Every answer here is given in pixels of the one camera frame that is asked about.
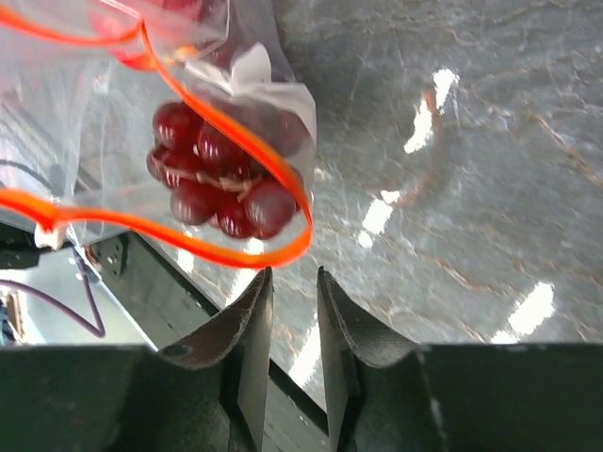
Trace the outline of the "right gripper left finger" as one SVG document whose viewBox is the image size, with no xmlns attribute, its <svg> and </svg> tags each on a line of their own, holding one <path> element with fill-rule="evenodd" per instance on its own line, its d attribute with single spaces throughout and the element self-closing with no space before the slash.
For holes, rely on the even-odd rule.
<svg viewBox="0 0 603 452">
<path fill-rule="evenodd" d="M 272 271 L 177 342 L 5 347 L 5 451 L 258 451 L 263 444 Z"/>
</svg>

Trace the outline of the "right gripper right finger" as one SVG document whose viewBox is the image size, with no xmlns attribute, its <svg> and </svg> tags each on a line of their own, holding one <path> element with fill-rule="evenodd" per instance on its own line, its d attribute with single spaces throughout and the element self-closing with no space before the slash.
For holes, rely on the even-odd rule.
<svg viewBox="0 0 603 452">
<path fill-rule="evenodd" d="M 602 348 L 418 344 L 318 271 L 334 451 L 598 451 Z"/>
</svg>

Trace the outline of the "dark red grape bunch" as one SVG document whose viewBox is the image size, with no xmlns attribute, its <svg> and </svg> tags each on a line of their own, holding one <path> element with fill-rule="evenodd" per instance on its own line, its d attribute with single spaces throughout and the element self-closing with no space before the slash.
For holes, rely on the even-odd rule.
<svg viewBox="0 0 603 452">
<path fill-rule="evenodd" d="M 185 103 L 161 105 L 152 126 L 147 169 L 171 191 L 171 212 L 181 223 L 270 240 L 301 210 L 273 175 Z"/>
</svg>

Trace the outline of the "clear orange zip top bag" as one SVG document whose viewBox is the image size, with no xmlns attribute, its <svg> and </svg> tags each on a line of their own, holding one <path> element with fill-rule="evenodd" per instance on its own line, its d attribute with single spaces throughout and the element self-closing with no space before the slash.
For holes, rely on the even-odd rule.
<svg viewBox="0 0 603 452">
<path fill-rule="evenodd" d="M 288 264 L 312 239 L 316 147 L 270 1 L 1 5 L 1 221 L 38 248 L 131 230 Z"/>
</svg>

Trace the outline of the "red apple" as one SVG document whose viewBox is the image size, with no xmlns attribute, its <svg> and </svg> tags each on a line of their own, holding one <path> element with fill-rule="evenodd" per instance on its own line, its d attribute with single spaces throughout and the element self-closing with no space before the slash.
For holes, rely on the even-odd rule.
<svg viewBox="0 0 603 452">
<path fill-rule="evenodd" d="M 102 1 L 88 13 L 92 30 L 108 39 L 124 34 L 138 20 L 146 24 L 154 52 L 167 66 L 197 57 L 225 41 L 227 1 Z"/>
</svg>

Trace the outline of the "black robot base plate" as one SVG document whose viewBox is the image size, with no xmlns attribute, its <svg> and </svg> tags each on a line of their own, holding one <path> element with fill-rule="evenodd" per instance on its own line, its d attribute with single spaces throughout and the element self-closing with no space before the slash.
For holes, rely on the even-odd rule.
<svg viewBox="0 0 603 452">
<path fill-rule="evenodd" d="M 125 233 L 87 248 L 111 295 L 159 351 L 196 331 L 222 311 L 164 252 Z M 258 451 L 324 451 L 326 417 L 314 401 L 269 359 L 263 444 Z"/>
</svg>

